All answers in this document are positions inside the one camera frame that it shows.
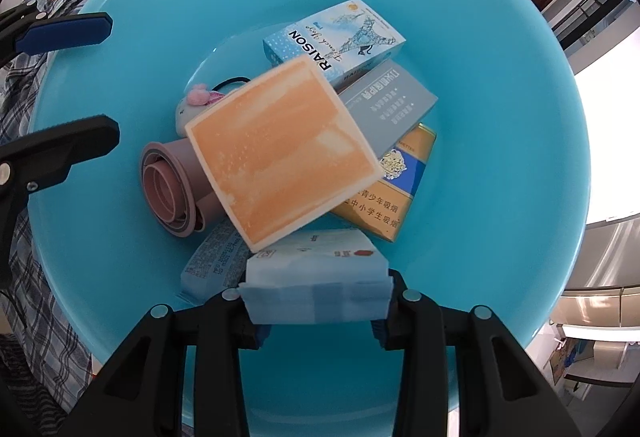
black cable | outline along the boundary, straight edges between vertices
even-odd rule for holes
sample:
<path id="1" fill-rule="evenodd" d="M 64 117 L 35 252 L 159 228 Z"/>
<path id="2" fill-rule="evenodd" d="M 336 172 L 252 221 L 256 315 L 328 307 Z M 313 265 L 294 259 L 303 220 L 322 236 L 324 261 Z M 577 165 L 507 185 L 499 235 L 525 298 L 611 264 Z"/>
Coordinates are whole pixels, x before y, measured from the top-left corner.
<path id="1" fill-rule="evenodd" d="M 251 81 L 249 78 L 245 78 L 244 76 L 238 76 L 237 78 L 229 78 L 228 80 L 223 81 L 222 83 L 218 83 L 211 89 L 211 92 L 217 92 L 220 88 L 227 86 L 228 84 L 233 83 L 248 83 Z"/>
<path id="2" fill-rule="evenodd" d="M 24 313 L 22 312 L 22 309 L 20 309 L 18 307 L 18 304 L 15 302 L 14 298 L 7 292 L 7 291 L 3 291 L 0 290 L 0 294 L 2 296 L 4 296 L 5 298 L 7 298 L 9 300 L 9 303 L 11 303 L 11 305 L 14 307 L 16 314 L 18 314 L 18 318 L 20 318 L 20 321 L 22 322 L 22 328 L 23 330 L 27 330 L 27 318 L 25 317 Z"/>

blue gripper pad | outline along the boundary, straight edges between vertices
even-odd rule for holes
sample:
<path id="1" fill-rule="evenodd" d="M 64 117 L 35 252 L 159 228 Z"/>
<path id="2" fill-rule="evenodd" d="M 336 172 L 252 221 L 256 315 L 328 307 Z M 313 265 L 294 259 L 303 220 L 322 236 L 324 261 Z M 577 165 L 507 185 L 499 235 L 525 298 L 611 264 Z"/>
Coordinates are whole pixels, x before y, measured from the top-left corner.
<path id="1" fill-rule="evenodd" d="M 96 45 L 111 34 L 111 17 L 105 12 L 77 14 L 36 22 L 16 40 L 16 52 L 28 55 L 70 47 Z"/>

plaid bedsheet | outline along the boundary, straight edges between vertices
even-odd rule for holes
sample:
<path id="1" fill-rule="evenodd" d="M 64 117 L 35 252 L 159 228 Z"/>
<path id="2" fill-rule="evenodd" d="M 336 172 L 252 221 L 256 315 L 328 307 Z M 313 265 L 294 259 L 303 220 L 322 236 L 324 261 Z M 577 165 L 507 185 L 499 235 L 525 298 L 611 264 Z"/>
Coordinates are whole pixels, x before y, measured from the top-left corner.
<path id="1" fill-rule="evenodd" d="M 36 0 L 49 17 L 76 14 L 86 0 Z M 47 54 L 20 54 L 0 68 L 0 144 L 27 134 L 33 104 L 47 68 Z M 14 282 L 7 291 L 22 310 L 22 326 L 14 306 L 0 303 L 20 343 L 33 376 L 69 412 L 91 380 L 91 356 L 78 340 L 51 293 L 32 246 L 27 211 L 18 217 L 10 253 Z"/>

white plush toy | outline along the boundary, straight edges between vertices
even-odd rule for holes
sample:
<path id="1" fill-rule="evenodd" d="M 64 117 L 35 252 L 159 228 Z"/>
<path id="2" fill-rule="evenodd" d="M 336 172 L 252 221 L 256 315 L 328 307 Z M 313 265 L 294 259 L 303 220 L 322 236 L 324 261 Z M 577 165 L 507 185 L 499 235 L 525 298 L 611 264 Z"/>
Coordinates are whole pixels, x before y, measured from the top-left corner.
<path id="1" fill-rule="evenodd" d="M 185 125 L 223 97 L 225 94 L 215 90 L 208 91 L 204 83 L 194 84 L 175 109 L 175 133 L 180 137 L 187 137 L 184 131 Z"/>

blue stripe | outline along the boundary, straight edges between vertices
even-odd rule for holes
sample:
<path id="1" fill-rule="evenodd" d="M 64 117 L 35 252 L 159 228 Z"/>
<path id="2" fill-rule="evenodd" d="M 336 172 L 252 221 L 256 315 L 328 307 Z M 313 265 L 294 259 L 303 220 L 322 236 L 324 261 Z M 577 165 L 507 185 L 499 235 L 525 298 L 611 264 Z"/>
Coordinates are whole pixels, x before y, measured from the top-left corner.
<path id="1" fill-rule="evenodd" d="M 396 150 L 402 154 L 406 170 L 404 170 L 400 176 L 395 179 L 387 179 L 386 177 L 383 177 L 383 179 L 413 197 L 418 189 L 418 185 L 420 184 L 420 179 L 422 179 L 425 164 L 404 150 L 399 148 L 396 148 Z"/>

